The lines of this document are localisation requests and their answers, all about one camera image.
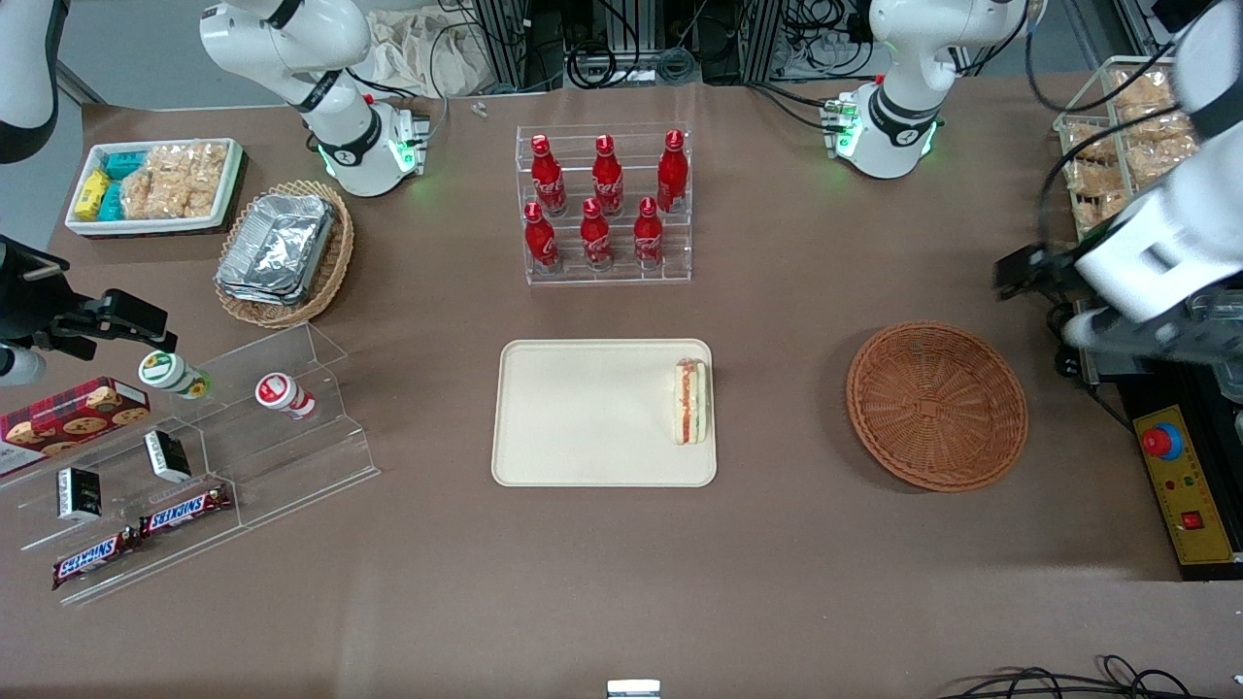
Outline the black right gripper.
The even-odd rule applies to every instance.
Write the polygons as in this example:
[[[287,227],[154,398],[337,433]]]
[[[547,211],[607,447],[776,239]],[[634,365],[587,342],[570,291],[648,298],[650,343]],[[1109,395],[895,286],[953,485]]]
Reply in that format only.
[[[17,350],[50,350],[92,358],[96,342],[77,335],[57,335],[57,320],[75,316],[92,299],[76,292],[65,279],[62,257],[40,256],[26,244],[1,243],[1,338]],[[173,353],[179,337],[167,330],[168,313],[129,292],[109,289],[96,305],[96,337],[126,340]]]

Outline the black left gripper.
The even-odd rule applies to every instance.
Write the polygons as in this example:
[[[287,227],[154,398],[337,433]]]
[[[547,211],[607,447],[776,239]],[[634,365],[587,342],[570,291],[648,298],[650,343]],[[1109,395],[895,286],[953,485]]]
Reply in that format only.
[[[1078,245],[1037,243],[1008,252],[994,261],[993,287],[997,300],[1011,300],[1030,292],[1043,295],[1093,294],[1093,285],[1076,269]]]

